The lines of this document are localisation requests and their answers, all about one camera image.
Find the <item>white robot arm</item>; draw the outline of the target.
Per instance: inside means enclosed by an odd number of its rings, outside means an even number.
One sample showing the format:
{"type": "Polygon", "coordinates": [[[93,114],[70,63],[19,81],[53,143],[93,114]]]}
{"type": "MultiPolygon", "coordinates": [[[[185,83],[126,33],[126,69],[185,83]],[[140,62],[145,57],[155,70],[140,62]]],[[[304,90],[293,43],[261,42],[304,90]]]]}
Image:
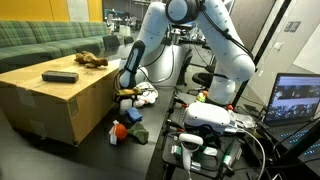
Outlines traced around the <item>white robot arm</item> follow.
{"type": "Polygon", "coordinates": [[[133,43],[123,70],[120,86],[132,88],[140,61],[163,41],[171,25],[194,23],[216,60],[207,98],[226,105],[237,82],[249,80],[255,73],[252,53],[245,47],[222,0],[167,0],[148,6],[141,30],[133,43]]]}

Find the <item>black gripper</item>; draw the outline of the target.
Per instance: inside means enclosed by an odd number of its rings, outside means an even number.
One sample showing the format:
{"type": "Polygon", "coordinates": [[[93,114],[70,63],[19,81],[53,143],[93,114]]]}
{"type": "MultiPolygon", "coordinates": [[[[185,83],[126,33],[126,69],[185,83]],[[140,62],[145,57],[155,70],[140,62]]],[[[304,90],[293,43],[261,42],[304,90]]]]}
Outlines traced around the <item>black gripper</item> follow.
{"type": "Polygon", "coordinates": [[[116,94],[116,100],[122,101],[124,99],[136,100],[138,95],[142,94],[142,90],[140,88],[132,88],[132,89],[120,89],[116,94]]]}

